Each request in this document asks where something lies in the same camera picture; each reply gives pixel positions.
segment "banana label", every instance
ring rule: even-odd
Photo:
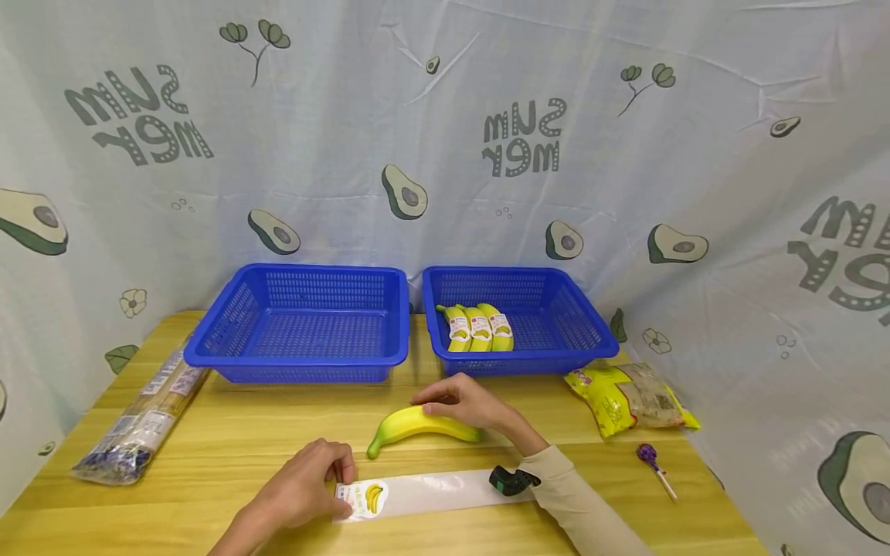
[[[466,317],[454,317],[448,321],[451,326],[451,332],[448,338],[454,340],[455,337],[461,340],[470,339],[470,327],[466,324]]]
[[[383,511],[389,488],[381,480],[363,480],[337,485],[336,497],[352,506],[353,518],[373,519]]]
[[[513,337],[513,329],[510,327],[510,323],[507,322],[506,315],[504,313],[491,315],[489,317],[489,324],[491,325],[491,329],[495,331],[495,336],[500,336],[502,338]]]
[[[478,317],[470,317],[470,335],[479,340],[491,339],[491,325],[489,320],[480,311]]]

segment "black clip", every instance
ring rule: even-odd
[[[521,469],[517,469],[516,473],[511,473],[498,465],[491,470],[489,483],[504,496],[516,496],[529,485],[533,487],[540,485],[541,479]]]

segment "forearm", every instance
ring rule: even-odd
[[[541,479],[532,492],[552,515],[581,556],[650,556],[643,541],[578,475],[558,448],[547,444],[528,421],[508,408],[496,430],[514,443],[524,458],[520,469]]]
[[[247,506],[235,515],[207,556],[250,556],[274,533],[269,529],[258,512]]]

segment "left hand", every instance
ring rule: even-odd
[[[318,439],[290,458],[265,484],[245,511],[255,512],[272,531],[300,527],[320,515],[347,518],[352,507],[325,488],[326,480],[355,480],[355,462],[348,444]]]
[[[352,507],[325,488],[326,480],[351,484],[355,461],[348,444],[318,439],[307,444],[245,506],[208,556],[247,556],[283,527],[300,527],[320,515],[348,518]]]

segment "lollipop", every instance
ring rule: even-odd
[[[655,451],[655,447],[652,444],[641,444],[636,449],[636,456],[640,458],[641,461],[649,464],[652,470],[655,471],[655,474],[658,475],[661,484],[664,486],[665,490],[667,490],[671,500],[676,502],[676,493],[674,492],[674,489],[670,487],[668,479],[665,477],[668,473],[655,463],[655,458],[658,457],[658,455],[659,453]]]

